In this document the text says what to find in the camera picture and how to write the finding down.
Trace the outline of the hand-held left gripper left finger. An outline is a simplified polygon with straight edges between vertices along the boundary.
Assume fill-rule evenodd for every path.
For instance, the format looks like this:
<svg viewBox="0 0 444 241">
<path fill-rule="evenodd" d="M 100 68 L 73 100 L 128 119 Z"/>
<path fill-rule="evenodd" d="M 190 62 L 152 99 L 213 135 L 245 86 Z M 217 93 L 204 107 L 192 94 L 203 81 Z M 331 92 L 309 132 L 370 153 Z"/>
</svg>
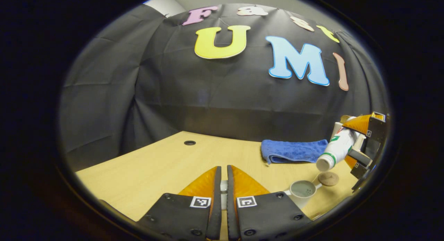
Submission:
<svg viewBox="0 0 444 241">
<path fill-rule="evenodd" d="M 137 222 L 176 241 L 220 238 L 222 222 L 221 167 L 204 172 L 178 194 L 164 193 Z"/>
</svg>

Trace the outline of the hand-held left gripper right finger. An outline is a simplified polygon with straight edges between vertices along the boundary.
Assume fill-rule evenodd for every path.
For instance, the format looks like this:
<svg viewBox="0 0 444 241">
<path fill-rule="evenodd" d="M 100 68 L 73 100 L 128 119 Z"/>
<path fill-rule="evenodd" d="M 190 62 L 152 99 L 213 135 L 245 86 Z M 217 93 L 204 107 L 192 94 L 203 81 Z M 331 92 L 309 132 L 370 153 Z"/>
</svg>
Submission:
<svg viewBox="0 0 444 241">
<path fill-rule="evenodd" d="M 311 223 L 283 191 L 270 192 L 246 172 L 227 166 L 230 241 L 290 241 Z"/>
</svg>

